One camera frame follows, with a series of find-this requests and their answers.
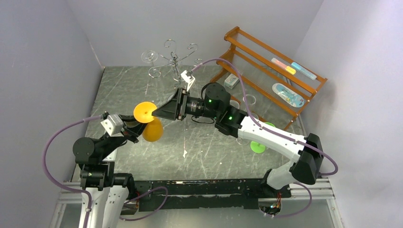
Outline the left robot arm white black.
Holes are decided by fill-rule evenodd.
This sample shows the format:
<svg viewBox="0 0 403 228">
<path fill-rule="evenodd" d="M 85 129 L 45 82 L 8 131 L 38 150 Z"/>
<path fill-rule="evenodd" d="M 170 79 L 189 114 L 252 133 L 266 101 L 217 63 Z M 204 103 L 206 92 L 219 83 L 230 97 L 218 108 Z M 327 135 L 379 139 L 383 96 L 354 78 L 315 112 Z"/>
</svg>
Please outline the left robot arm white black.
<svg viewBox="0 0 403 228">
<path fill-rule="evenodd" d="M 86 228 L 115 228 L 126 200 L 138 191 L 130 173 L 115 173 L 115 162 L 108 156 L 124 143 L 137 143 L 145 123 L 133 116 L 105 113 L 96 116 L 105 133 L 98 139 L 82 137 L 75 141 L 73 154 L 80 167 L 82 211 L 80 224 Z"/>
</svg>

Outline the clear wine glass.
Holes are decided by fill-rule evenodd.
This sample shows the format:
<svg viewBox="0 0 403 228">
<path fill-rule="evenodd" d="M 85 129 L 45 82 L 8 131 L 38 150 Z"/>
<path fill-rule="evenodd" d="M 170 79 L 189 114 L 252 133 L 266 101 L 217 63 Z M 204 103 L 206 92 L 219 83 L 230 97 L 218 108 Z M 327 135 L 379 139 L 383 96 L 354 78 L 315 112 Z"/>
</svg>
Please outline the clear wine glass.
<svg viewBox="0 0 403 228">
<path fill-rule="evenodd" d="M 143 62 L 153 64 L 159 57 L 159 54 L 153 50 L 147 50 L 142 53 L 141 59 Z"/>
</svg>

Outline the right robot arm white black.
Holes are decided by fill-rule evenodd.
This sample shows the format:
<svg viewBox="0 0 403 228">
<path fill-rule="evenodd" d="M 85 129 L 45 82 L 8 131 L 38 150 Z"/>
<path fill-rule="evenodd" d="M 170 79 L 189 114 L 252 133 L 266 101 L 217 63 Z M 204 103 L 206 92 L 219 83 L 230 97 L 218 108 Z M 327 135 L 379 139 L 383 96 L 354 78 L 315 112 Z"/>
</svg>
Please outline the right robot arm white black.
<svg viewBox="0 0 403 228">
<path fill-rule="evenodd" d="M 231 95 L 218 83 L 204 87 L 204 97 L 191 97 L 184 88 L 178 88 L 172 98 L 152 112 L 154 117 L 183 120 L 187 115 L 215 120 L 215 128 L 234 138 L 255 141 L 271 148 L 289 159 L 289 162 L 269 170 L 261 184 L 261 191 L 273 197 L 282 187 L 300 182 L 315 184 L 323 156 L 320 138 L 308 137 L 283 131 L 250 116 L 247 112 L 230 105 Z"/>
</svg>

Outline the clear glass front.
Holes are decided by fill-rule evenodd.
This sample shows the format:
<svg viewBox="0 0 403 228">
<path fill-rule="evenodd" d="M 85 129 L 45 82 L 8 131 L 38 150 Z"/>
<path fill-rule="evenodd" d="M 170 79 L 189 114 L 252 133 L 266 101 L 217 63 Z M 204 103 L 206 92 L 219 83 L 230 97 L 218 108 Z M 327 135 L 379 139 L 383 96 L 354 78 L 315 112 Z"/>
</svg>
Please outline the clear glass front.
<svg viewBox="0 0 403 228">
<path fill-rule="evenodd" d="M 259 120 L 259 116 L 256 113 L 251 113 L 251 116 L 253 116 L 257 120 Z M 236 142 L 241 146 L 246 146 L 250 143 L 250 140 L 243 139 L 243 138 L 237 138 Z"/>
</svg>

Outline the orange plastic goblet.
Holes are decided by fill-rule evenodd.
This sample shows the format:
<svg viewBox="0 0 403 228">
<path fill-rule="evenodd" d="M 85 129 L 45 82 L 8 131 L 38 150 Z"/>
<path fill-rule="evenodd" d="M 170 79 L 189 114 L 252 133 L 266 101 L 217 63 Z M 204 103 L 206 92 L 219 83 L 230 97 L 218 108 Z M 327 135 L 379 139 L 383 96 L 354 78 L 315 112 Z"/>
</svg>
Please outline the orange plastic goblet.
<svg viewBox="0 0 403 228">
<path fill-rule="evenodd" d="M 157 106 L 152 102 L 141 102 L 133 110 L 134 118 L 146 124 L 142 133 L 143 138 L 148 142 L 155 142 L 163 135 L 163 126 L 157 117 L 152 115 L 153 111 L 157 110 Z"/>
</svg>

